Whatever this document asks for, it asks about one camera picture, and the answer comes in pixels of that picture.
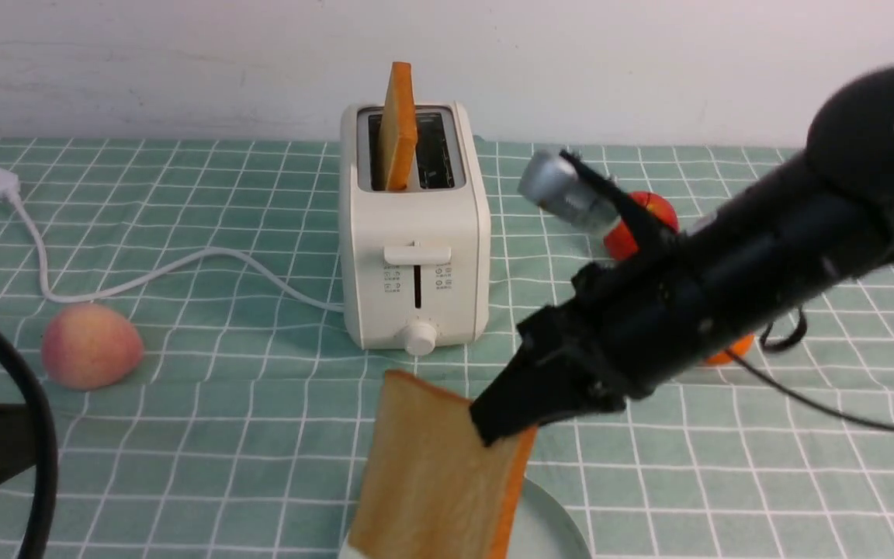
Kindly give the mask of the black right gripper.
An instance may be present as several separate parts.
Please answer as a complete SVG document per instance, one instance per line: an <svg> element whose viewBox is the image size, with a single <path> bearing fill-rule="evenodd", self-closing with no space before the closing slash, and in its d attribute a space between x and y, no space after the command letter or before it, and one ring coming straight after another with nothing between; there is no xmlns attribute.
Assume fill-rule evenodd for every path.
<svg viewBox="0 0 894 559"><path fill-rule="evenodd" d="M684 266L586 265L574 294L519 323L521 347L470 404L483 446L621 411L696 361L696 284Z"/></svg>

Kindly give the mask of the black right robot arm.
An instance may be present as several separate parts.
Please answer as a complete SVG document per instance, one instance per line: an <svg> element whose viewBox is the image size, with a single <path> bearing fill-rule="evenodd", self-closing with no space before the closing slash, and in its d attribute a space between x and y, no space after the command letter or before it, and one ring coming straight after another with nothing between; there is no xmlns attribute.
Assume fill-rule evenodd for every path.
<svg viewBox="0 0 894 559"><path fill-rule="evenodd" d="M635 254L589 262L573 296L518 323L521 344L470 407L485 446L618 413L848 279L894 264L894 66L845 85L806 146L674 232L567 150L539 150L519 193L592 233L625 225Z"/></svg>

